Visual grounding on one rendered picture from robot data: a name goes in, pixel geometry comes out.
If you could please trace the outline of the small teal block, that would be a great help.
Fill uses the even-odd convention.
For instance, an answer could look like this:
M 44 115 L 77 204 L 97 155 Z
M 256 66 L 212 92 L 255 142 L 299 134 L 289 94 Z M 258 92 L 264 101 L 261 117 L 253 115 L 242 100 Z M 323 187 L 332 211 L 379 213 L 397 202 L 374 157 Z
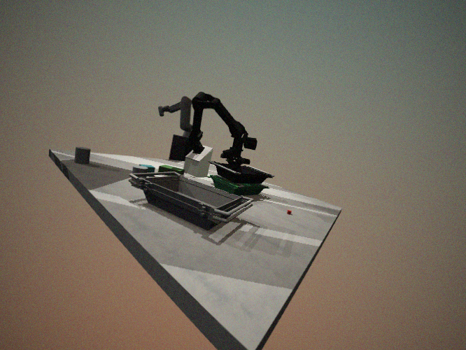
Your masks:
M 153 173 L 155 172 L 155 167 L 152 165 L 147 165 L 147 164 L 139 164 L 139 166 L 144 166 L 148 168 L 148 173 Z

